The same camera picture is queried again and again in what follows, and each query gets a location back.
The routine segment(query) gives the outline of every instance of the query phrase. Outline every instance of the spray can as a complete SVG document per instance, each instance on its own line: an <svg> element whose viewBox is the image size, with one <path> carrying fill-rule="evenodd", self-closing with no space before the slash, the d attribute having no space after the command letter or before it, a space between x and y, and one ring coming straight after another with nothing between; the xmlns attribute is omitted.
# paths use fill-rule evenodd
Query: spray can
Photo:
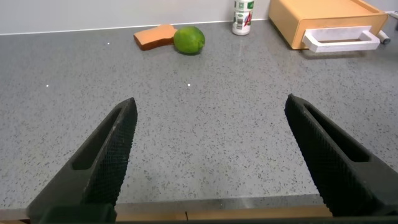
<svg viewBox="0 0 398 224"><path fill-rule="evenodd" d="M232 32L236 35L246 35L250 32L254 0L235 0L234 22Z"/></svg>

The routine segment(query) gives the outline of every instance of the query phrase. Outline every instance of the granite countertop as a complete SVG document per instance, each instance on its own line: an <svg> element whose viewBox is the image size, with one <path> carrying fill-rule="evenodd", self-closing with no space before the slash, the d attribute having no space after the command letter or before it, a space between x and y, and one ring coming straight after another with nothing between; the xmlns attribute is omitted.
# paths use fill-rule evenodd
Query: granite countertop
<svg viewBox="0 0 398 224"><path fill-rule="evenodd" d="M199 24L196 56L140 51L144 28L0 36L0 210L26 208L129 97L138 122L119 209L322 203L285 118L289 93L398 171L393 26L386 47L321 55L290 50L269 21L245 37Z"/></svg>

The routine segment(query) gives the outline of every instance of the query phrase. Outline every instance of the wooden edge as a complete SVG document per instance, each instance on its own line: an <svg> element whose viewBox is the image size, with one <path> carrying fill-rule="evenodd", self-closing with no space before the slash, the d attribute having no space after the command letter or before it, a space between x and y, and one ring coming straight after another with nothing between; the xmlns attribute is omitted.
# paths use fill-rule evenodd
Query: wooden edge
<svg viewBox="0 0 398 224"><path fill-rule="evenodd" d="M187 212L189 220L332 217L326 206Z"/></svg>
<svg viewBox="0 0 398 224"><path fill-rule="evenodd" d="M187 220L185 212L178 213L142 213L117 215L116 221L171 221Z"/></svg>
<svg viewBox="0 0 398 224"><path fill-rule="evenodd" d="M19 220L0 221L0 224L26 224Z"/></svg>

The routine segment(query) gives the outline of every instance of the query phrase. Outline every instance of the can label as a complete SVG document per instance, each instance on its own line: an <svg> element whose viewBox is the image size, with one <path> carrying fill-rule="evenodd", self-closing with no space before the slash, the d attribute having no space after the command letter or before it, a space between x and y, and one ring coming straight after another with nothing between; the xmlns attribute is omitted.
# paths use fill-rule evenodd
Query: can label
<svg viewBox="0 0 398 224"><path fill-rule="evenodd" d="M238 11L250 11L253 9L253 7L254 7L254 1L239 2L239 0L238 0L238 1L234 2L234 8L235 8L235 10L238 10Z"/></svg>
<svg viewBox="0 0 398 224"><path fill-rule="evenodd" d="M235 12L233 28L239 30L250 29L252 12Z"/></svg>

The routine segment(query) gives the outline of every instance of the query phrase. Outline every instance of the white wall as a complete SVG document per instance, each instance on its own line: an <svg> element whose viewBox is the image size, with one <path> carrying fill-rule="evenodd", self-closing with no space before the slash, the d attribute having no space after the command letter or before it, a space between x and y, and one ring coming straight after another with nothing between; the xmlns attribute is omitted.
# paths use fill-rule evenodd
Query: white wall
<svg viewBox="0 0 398 224"><path fill-rule="evenodd" d="M230 21L233 1L0 0L0 34ZM267 18L269 1L255 0L254 19ZM367 1L382 10L398 10L398 0Z"/></svg>

